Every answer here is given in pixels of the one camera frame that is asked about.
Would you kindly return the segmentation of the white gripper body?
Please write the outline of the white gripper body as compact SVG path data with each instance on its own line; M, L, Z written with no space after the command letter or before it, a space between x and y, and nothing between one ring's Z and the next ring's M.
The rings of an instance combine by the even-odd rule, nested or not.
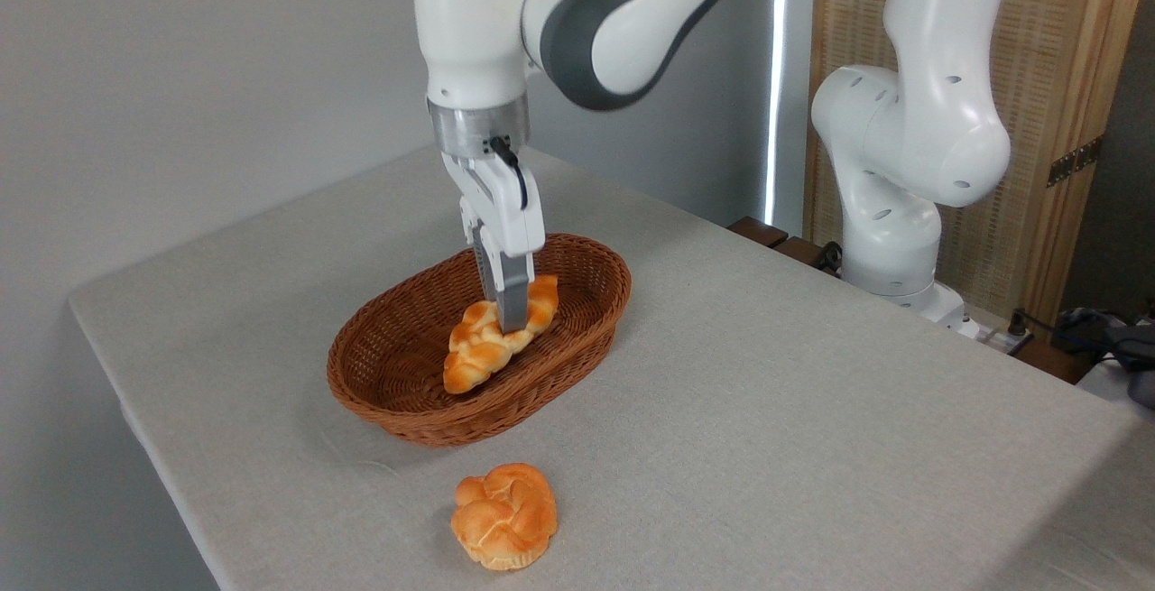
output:
M442 152L450 179L469 199L495 245L507 255L537 253L545 244L541 197L531 169L513 150L479 156Z

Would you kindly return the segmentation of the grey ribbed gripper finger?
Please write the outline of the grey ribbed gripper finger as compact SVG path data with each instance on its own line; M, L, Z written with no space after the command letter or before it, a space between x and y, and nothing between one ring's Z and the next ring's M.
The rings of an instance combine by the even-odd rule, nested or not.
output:
M495 245L489 229L485 229L492 269L494 269L495 314L504 335L521 331L528 327L529 285L535 280L532 253L507 255Z
M465 229L467 245L474 250L484 296L487 300L495 302L498 291L495 290L494 269L492 269L489 244L486 242L485 222L477 214L469 199L459 200L459 214L461 214L463 229Z

